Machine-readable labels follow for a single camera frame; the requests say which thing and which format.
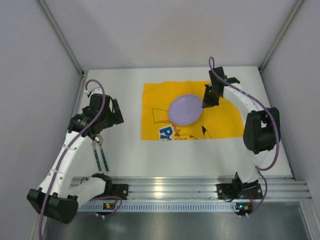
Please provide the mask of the spoon with green handle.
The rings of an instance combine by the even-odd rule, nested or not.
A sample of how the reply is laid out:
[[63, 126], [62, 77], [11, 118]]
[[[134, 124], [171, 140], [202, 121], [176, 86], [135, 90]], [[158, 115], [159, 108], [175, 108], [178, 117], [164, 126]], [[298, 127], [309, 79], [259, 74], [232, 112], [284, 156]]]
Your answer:
[[103, 144], [103, 138], [101, 135], [97, 134], [94, 138], [94, 141], [96, 141], [96, 150], [97, 150], [97, 147], [99, 148], [99, 151], [100, 151], [100, 154], [101, 154], [101, 157], [102, 157], [102, 161], [103, 161], [103, 165], [104, 165], [104, 168], [105, 170], [108, 172], [109, 171], [109, 166], [108, 166], [108, 163], [107, 163], [107, 159], [106, 159], [106, 156], [105, 156], [105, 152], [103, 150], [103, 147], [102, 147], [102, 144]]

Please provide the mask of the fork with green handle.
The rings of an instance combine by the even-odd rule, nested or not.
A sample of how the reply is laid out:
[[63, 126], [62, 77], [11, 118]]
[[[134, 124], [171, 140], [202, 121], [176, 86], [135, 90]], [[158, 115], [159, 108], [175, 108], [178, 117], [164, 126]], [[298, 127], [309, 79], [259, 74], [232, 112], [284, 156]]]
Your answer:
[[100, 161], [99, 161], [99, 156], [98, 156], [98, 152], [97, 152], [97, 148], [96, 148], [96, 141], [95, 140], [92, 141], [92, 149], [93, 149], [93, 154], [94, 154], [94, 157], [95, 157], [95, 161], [96, 161], [96, 164], [97, 164], [98, 171], [101, 172], [102, 171], [102, 167], [101, 167], [101, 164], [100, 164]]

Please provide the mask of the yellow pikachu cloth placemat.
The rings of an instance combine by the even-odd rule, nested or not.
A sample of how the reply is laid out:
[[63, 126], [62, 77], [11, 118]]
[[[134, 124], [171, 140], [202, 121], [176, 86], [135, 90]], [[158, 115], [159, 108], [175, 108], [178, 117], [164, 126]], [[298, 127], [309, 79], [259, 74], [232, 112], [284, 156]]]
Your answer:
[[170, 121], [170, 104], [178, 97], [191, 94], [203, 98], [206, 81], [165, 81], [146, 83], [142, 92], [141, 139], [202, 140], [242, 137], [241, 113], [228, 100], [221, 98], [218, 106], [205, 108], [199, 119], [190, 125]]

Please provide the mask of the purple plastic plate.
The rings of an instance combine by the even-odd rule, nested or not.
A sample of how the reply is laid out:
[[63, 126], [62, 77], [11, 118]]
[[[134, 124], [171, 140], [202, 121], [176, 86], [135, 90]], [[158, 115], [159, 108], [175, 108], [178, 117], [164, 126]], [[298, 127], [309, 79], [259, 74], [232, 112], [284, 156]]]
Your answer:
[[197, 95], [181, 95], [170, 104], [167, 111], [168, 119], [178, 126], [191, 125], [201, 117], [202, 104], [202, 99]]

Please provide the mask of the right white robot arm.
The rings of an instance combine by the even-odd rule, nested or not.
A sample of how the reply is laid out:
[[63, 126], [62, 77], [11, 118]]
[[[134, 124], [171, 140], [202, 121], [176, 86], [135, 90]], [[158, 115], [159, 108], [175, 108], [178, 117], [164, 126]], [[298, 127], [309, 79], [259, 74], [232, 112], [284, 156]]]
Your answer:
[[268, 153], [280, 148], [280, 112], [267, 108], [248, 94], [240, 81], [227, 77], [222, 67], [209, 70], [210, 83], [205, 85], [202, 108], [218, 106], [222, 99], [231, 102], [245, 119], [243, 143], [245, 155], [231, 183], [217, 185], [219, 199], [248, 199], [263, 197], [259, 173]]

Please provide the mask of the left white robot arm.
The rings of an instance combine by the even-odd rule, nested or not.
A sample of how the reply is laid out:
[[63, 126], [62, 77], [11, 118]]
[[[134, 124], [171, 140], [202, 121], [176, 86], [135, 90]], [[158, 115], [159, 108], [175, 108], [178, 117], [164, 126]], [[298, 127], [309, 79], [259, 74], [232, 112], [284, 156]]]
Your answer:
[[64, 144], [44, 181], [30, 189], [27, 200], [38, 214], [70, 223], [79, 207], [91, 199], [116, 196], [111, 177], [97, 172], [87, 181], [71, 187], [78, 165], [104, 129], [124, 122], [117, 99], [93, 93], [89, 105], [76, 114], [67, 128]]

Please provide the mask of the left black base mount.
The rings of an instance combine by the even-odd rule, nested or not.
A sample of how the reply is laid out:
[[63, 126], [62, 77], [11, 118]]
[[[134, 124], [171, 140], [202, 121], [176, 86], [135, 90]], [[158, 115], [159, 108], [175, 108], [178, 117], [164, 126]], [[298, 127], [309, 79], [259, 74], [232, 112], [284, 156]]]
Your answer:
[[128, 184], [111, 184], [106, 187], [104, 193], [98, 195], [97, 197], [119, 197], [122, 200], [127, 200], [129, 194]]

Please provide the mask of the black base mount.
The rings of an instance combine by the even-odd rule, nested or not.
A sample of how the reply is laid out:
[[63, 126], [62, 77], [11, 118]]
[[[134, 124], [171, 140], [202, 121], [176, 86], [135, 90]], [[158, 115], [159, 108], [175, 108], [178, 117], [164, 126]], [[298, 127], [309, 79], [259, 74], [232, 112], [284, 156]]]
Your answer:
[[218, 199], [225, 201], [233, 200], [249, 200], [253, 197], [254, 200], [263, 198], [262, 188], [258, 182], [235, 186], [232, 183], [220, 183], [216, 185]]
[[119, 197], [122, 200], [127, 200], [129, 194], [128, 184], [111, 184], [106, 187], [104, 193], [98, 195], [97, 197]]

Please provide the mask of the aluminium rail frame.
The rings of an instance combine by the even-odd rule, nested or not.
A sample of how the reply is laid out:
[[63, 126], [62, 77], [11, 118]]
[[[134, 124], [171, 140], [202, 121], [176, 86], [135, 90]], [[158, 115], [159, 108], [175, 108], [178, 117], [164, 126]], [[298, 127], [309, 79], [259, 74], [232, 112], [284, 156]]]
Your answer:
[[[127, 184], [128, 201], [151, 202], [218, 202], [218, 184], [231, 183], [230, 178], [212, 177], [111, 177], [112, 184]], [[71, 187], [77, 187], [80, 177], [74, 177]], [[256, 203], [308, 201], [312, 198], [306, 182], [283, 177], [259, 179], [263, 197]], [[235, 199], [248, 202], [250, 199]]]

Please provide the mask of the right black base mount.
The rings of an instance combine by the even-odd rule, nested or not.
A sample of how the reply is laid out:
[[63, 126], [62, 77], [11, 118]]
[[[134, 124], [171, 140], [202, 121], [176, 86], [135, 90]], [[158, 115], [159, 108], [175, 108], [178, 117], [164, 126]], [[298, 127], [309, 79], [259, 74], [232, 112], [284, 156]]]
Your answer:
[[216, 185], [218, 199], [225, 201], [233, 200], [249, 200], [253, 197], [254, 200], [263, 198], [262, 188], [258, 182], [235, 186], [232, 183], [220, 183]]

